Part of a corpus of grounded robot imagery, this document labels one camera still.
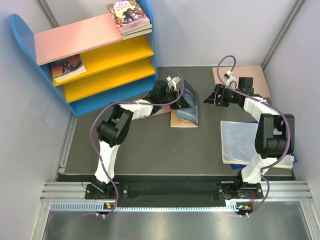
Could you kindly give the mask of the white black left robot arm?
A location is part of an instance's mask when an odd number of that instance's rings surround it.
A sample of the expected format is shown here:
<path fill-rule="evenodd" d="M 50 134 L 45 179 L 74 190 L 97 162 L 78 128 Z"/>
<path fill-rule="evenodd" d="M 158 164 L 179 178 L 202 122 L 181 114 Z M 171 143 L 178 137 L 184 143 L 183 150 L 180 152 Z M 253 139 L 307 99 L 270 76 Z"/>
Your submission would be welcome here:
<path fill-rule="evenodd" d="M 187 101 L 188 83 L 179 77 L 157 80 L 143 98 L 117 101 L 105 107 L 94 120 L 89 138 L 98 156 L 98 165 L 91 182 L 102 198 L 119 196 L 114 182 L 115 162 L 120 145 L 125 141 L 133 120 L 155 115 L 160 109 L 190 109 Z"/>

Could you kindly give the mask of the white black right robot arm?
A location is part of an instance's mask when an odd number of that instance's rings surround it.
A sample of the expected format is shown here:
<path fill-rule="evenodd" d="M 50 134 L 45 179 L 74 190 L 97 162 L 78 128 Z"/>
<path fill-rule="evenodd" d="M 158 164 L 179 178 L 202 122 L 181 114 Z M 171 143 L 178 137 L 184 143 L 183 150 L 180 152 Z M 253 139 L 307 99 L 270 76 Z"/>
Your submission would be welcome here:
<path fill-rule="evenodd" d="M 236 104 L 257 123 L 221 122 L 222 160 L 225 164 L 244 165 L 244 168 L 233 183 L 218 185 L 219 196 L 224 200 L 262 198 L 260 187 L 265 173 L 294 151 L 295 118 L 281 113 L 255 94 L 253 78 L 239 78 L 236 87 L 231 84 L 231 80 L 217 84 L 204 102 L 219 107 Z"/>

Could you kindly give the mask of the dark blue paperback book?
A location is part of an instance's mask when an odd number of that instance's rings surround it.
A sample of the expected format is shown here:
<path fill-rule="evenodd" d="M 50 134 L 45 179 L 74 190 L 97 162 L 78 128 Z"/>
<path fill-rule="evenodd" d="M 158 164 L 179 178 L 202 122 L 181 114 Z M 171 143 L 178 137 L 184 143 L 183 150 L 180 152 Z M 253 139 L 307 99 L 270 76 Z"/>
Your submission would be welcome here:
<path fill-rule="evenodd" d="M 181 107 L 171 111 L 170 127 L 197 128 L 199 126 L 198 94 L 187 81 L 184 81 L 184 91 L 180 100 L 182 98 L 189 107 Z"/>

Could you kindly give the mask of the blue treehouse paperback book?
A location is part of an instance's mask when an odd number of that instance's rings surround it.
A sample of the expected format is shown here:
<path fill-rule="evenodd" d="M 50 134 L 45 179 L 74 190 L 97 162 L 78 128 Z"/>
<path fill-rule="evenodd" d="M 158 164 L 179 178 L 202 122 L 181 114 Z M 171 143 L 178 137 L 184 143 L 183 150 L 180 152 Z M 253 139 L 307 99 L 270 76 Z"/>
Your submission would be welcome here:
<path fill-rule="evenodd" d="M 127 35 L 135 34 L 135 33 L 141 32 L 141 31 L 149 30 L 151 28 L 152 28 L 152 24 L 149 23 L 149 24 L 141 25 L 141 26 L 139 26 L 139 27 L 137 27 L 135 29 L 131 29 L 131 30 L 127 31 L 127 32 L 122 33 L 121 35 L 122 36 L 127 36 Z"/>

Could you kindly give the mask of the pink purple paperback book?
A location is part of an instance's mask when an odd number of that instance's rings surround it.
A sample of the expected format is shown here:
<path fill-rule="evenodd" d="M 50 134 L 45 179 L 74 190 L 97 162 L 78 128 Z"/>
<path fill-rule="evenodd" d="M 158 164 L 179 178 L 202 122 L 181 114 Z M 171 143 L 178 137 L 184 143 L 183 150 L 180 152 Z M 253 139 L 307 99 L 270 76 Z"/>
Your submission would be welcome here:
<path fill-rule="evenodd" d="M 105 7 L 122 35 L 151 25 L 149 17 L 136 0 L 118 0 Z"/>

